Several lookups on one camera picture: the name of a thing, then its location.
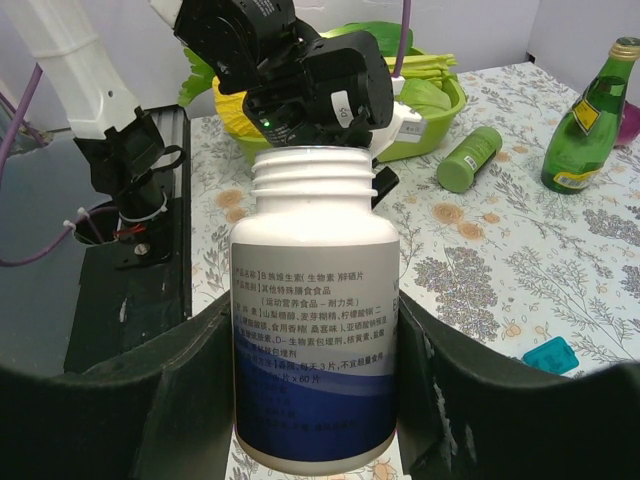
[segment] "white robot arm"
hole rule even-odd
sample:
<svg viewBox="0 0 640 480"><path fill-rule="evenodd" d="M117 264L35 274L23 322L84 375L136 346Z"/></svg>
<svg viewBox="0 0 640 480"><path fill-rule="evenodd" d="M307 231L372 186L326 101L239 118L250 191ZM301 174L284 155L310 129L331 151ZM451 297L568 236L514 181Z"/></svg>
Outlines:
<svg viewBox="0 0 640 480"><path fill-rule="evenodd" d="M292 0L149 3L216 71L222 93L247 91L244 112L273 146L355 146L375 158L396 138L417 142L424 131L420 115L394 103L402 79L392 84L369 33L324 39L295 16ZM156 243L154 235L166 235L155 227L167 198L152 167L167 150L114 69L81 0L0 5L60 97L93 187L113 198L126 227L144 227L137 243ZM385 182L386 191L395 185Z"/></svg>
<svg viewBox="0 0 640 480"><path fill-rule="evenodd" d="M80 0L2 0L60 97L79 138L105 139L136 118L140 103L113 68Z"/></svg>

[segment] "wire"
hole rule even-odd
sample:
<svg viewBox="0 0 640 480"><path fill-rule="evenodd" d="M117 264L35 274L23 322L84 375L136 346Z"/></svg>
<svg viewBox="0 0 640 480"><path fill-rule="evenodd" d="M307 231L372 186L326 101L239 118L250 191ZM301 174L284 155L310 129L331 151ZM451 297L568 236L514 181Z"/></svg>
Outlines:
<svg viewBox="0 0 640 480"><path fill-rule="evenodd" d="M93 240L85 237L84 235L80 235L78 233L78 230L76 230L75 232L73 232L73 236L76 237L77 239L79 239L80 241L86 243L87 245L98 245L97 243L95 243Z"/></svg>
<svg viewBox="0 0 640 480"><path fill-rule="evenodd" d="M407 54L409 43L409 24L411 23L411 0L403 0L402 3L402 29L400 32L400 45L398 45L398 55L396 56L396 66L393 69L393 77L398 78L402 72L404 56Z"/></svg>
<svg viewBox="0 0 640 480"><path fill-rule="evenodd" d="M178 158L176 158L169 165L165 165L164 167L154 168L153 173L168 172L169 170L174 170L178 168L180 165L182 165L187 158L187 152L185 152L184 148L179 147L178 145L171 145L169 147L166 147L161 157L164 157L165 155L170 155L176 152L180 152L180 155L178 155Z"/></svg>
<svg viewBox="0 0 640 480"><path fill-rule="evenodd" d="M36 64L36 67L33 69L33 73L31 74L31 79L29 80L27 88L24 91L24 95L22 95L22 99L18 104L16 114L11 121L11 125L9 125L7 135L4 137L2 145L0 145L0 188L2 188L4 167L6 166L7 159L9 158L11 145L13 144L14 138L16 138L18 130L20 130L20 124L24 119L25 113L27 113L27 108L29 108L29 104L31 103L33 94L36 93L36 88L38 87L38 83L40 82L40 77L42 77L42 69L40 68L40 65Z"/></svg>
<svg viewBox="0 0 640 480"><path fill-rule="evenodd" d="M16 114L15 107L11 104L9 99L4 96L2 92L0 92L0 101L6 105L6 107L9 109L12 115ZM33 137L33 139L36 141L38 145L40 145L41 147L47 146L47 142L44 141L44 138L42 138L42 135L40 135L40 133L38 133L38 131L35 128L33 128L29 122L23 119L22 125L27 130L27 132L29 132L29 135Z"/></svg>
<svg viewBox="0 0 640 480"><path fill-rule="evenodd" d="M145 226L143 226L142 224L138 223L137 225L134 225L133 227L123 228L122 230L118 230L117 232L113 232L113 236L115 238L120 238L122 235L134 235L136 233L142 233L142 232L144 232L146 230L147 230L147 228Z"/></svg>
<svg viewBox="0 0 640 480"><path fill-rule="evenodd" d="M353 133L356 127L360 126L360 124L364 123L366 120L367 120L367 109L361 107L360 112L358 113L358 116L353 120L351 120L349 127L347 127L347 129L342 133L342 135L340 135L336 139L334 145L338 147L344 146L346 141L349 139L349 135Z"/></svg>
<svg viewBox="0 0 640 480"><path fill-rule="evenodd" d="M98 213L108 213L108 212L114 212L114 211L117 211L116 207L97 208L93 210L90 213L90 215L95 215ZM28 257L25 257L21 260L0 259L0 268L22 267L24 265L29 265L30 263L37 262L41 258L44 258L49 253L51 253L56 247L58 247L62 243L62 241L67 237L67 235L69 235L75 229L75 225L77 225L78 223L82 223L83 221L86 221L86 220L87 220L87 217L85 215L78 215L78 218L76 218L74 223L65 222L66 228L60 235L58 235L58 237L53 242L51 242L51 244L44 247L39 252L33 255L30 255Z"/></svg>
<svg viewBox="0 0 640 480"><path fill-rule="evenodd" d="M78 215L82 215L87 219L87 223L89 223L89 227L91 227L91 230L93 230L93 234L98 239L98 242L104 243L104 237L100 233L100 230L98 230L98 227L96 227L96 224L91 219L91 215L89 215L89 212L87 212L84 207L80 207L78 209Z"/></svg>

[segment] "screw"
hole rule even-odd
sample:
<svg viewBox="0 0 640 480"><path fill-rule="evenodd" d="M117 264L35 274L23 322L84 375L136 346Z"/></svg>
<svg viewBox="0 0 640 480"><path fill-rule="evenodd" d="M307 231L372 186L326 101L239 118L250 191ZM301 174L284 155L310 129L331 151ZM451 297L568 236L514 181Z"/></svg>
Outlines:
<svg viewBox="0 0 640 480"><path fill-rule="evenodd" d="M148 243L139 243L133 249L133 253L138 255L139 257L144 257L151 250L151 246Z"/></svg>

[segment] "blue label stripe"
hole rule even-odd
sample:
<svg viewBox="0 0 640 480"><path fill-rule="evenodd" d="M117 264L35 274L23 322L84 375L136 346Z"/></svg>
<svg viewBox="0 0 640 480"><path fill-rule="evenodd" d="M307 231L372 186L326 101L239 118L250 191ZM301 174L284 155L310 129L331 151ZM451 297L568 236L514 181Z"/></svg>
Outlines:
<svg viewBox="0 0 640 480"><path fill-rule="evenodd" d="M255 352L241 345L246 342L236 331L236 419L238 435L253 448L286 460L327 462L365 453L393 433L393 375L304 371L299 365L277 375L254 363ZM260 358L282 360L264 352Z"/></svg>

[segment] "yellow bottle label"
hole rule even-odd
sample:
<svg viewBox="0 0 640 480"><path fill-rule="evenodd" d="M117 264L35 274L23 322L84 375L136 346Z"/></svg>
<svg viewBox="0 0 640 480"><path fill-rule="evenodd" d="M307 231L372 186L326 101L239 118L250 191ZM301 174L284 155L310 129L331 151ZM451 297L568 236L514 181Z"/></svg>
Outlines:
<svg viewBox="0 0 640 480"><path fill-rule="evenodd" d="M583 188L587 188L591 184L595 174L599 171L600 169L593 170L592 172L581 173L580 175L569 172L560 172L557 173L555 177L553 177L553 181L558 185L562 185L563 187L573 188L574 190L582 190Z"/></svg>
<svg viewBox="0 0 640 480"><path fill-rule="evenodd" d="M580 128L585 133L585 135L589 135L589 132L593 128L593 126L600 118L600 112L589 102L587 102L586 98L580 100L573 107L573 116L580 125Z"/></svg>

